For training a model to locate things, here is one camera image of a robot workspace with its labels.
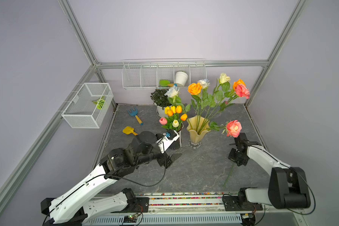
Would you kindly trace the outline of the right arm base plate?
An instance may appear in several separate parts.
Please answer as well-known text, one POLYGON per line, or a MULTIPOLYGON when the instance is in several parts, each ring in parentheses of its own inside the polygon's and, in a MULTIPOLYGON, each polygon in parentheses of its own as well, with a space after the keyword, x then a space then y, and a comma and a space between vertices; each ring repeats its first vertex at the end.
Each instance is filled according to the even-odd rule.
POLYGON ((221 198, 225 211, 262 211, 264 208, 259 203, 240 201, 238 196, 224 194, 221 198))

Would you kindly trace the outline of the white rose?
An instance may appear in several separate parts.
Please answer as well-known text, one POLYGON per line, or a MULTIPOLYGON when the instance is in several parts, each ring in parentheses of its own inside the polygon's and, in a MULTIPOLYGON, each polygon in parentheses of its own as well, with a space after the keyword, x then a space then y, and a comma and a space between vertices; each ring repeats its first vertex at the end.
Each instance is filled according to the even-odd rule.
POLYGON ((208 79, 199 80, 197 84, 201 87, 201 89, 207 89, 210 86, 208 79))

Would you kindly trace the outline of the orange yellow tulip tall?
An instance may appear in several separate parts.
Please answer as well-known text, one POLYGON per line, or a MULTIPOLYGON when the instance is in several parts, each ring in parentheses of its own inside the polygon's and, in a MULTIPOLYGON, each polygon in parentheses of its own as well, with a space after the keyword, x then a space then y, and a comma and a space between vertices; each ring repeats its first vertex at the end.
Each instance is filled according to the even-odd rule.
POLYGON ((188 118, 187 114, 183 114, 183 115, 181 115, 181 117, 180 117, 181 121, 186 121, 187 118, 188 118))

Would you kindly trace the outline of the pink tulip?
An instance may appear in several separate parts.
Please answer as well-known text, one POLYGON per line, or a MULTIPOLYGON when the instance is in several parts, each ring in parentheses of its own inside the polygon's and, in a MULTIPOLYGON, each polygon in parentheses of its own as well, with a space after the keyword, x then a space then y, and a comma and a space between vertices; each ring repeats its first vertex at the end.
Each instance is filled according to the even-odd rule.
POLYGON ((162 128, 166 130, 172 129, 172 123, 167 118, 161 118, 159 123, 162 125, 162 128))

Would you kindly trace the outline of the orange rose short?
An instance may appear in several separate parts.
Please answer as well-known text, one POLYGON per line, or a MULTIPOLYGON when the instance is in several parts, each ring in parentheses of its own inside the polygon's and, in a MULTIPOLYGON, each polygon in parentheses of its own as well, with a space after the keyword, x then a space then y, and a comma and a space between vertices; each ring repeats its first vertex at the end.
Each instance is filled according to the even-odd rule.
POLYGON ((203 112, 203 92, 204 89, 201 89, 201 87, 197 83, 192 83, 188 87, 188 92, 191 95, 191 107, 196 113, 197 120, 196 120, 196 126, 192 126, 193 129, 196 129, 196 132, 200 135, 202 125, 200 123, 201 120, 201 114, 203 112))

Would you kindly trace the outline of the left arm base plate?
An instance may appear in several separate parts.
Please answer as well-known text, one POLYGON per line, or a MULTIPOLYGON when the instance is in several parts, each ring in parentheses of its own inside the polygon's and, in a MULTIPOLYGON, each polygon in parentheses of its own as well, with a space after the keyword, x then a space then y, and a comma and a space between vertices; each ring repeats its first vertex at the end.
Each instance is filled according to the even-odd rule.
POLYGON ((127 201, 127 206, 123 209, 123 211, 147 213, 148 209, 149 209, 149 198, 135 197, 127 201))

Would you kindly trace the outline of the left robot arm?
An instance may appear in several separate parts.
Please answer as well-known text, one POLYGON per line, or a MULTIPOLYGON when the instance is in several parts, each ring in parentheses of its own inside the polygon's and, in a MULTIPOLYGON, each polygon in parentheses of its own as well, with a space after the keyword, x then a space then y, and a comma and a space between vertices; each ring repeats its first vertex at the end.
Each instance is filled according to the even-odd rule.
POLYGON ((148 211, 148 198, 137 198, 132 189, 125 188, 116 195, 94 200, 103 189, 132 174, 139 165, 156 160, 169 168, 181 155, 168 156, 167 149, 179 143, 180 135, 174 130, 163 134, 149 131, 134 136, 127 148, 117 148, 101 159, 99 164, 81 182, 58 198, 46 198, 41 212, 45 226, 81 226, 106 213, 148 211))

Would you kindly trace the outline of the orange rose tall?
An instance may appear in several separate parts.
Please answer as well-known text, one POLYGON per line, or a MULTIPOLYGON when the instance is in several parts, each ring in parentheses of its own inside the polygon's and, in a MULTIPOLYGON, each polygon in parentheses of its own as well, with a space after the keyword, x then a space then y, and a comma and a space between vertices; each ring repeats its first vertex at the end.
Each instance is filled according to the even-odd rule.
POLYGON ((236 82, 233 83, 233 89, 236 90, 236 88, 237 88, 238 85, 244 85, 244 86, 246 86, 245 82, 244 82, 243 80, 239 79, 238 81, 236 81, 236 82))

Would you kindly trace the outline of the cream tulip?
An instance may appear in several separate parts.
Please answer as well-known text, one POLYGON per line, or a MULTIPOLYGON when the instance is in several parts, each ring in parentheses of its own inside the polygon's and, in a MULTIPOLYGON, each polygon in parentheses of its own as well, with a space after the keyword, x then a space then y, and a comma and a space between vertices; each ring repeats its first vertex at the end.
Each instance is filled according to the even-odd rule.
POLYGON ((172 127, 173 127, 173 128, 179 127, 179 121, 178 121, 178 120, 174 120, 174 121, 172 122, 172 127))

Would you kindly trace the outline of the pink rose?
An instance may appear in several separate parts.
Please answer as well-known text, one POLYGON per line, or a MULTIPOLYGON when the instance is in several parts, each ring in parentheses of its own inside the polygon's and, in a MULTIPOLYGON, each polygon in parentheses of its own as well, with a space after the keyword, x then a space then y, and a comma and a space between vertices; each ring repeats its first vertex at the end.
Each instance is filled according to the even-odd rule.
POLYGON ((226 97, 227 97, 227 101, 226 101, 225 108, 221 112, 218 112, 218 113, 216 112, 216 115, 213 118, 215 118, 216 116, 220 115, 222 112, 225 111, 225 109, 227 109, 230 106, 234 105, 234 103, 233 103, 234 100, 239 99, 239 98, 249 99, 250 98, 250 91, 244 85, 238 85, 236 90, 234 90, 233 89, 233 85, 230 84, 230 90, 229 90, 229 92, 226 92, 226 97))
POLYGON ((238 120, 227 122, 226 124, 218 125, 214 121, 210 123, 209 131, 222 131, 227 137, 238 137, 242 130, 242 125, 238 120))

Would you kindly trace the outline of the cream rose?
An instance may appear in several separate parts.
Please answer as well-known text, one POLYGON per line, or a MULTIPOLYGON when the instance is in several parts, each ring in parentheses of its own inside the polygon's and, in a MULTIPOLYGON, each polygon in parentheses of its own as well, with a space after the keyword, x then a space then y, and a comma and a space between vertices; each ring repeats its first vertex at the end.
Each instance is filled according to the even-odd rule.
POLYGON ((209 109, 206 114, 206 121, 210 123, 210 120, 216 115, 215 112, 221 112, 226 106, 226 92, 230 90, 230 77, 225 73, 221 73, 220 77, 216 81, 216 86, 209 96, 209 109))

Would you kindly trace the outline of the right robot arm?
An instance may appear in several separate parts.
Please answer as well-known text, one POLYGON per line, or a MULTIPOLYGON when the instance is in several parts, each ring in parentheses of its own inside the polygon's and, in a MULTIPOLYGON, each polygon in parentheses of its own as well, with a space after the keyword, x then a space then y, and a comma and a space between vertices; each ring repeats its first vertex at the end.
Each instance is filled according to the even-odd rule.
POLYGON ((239 167, 253 160, 270 176, 267 188, 241 188, 238 194, 240 203, 269 204, 276 209, 306 209, 311 206, 313 194, 302 168, 280 161, 259 142, 249 141, 245 133, 240 133, 234 141, 236 148, 231 149, 229 160, 239 167))

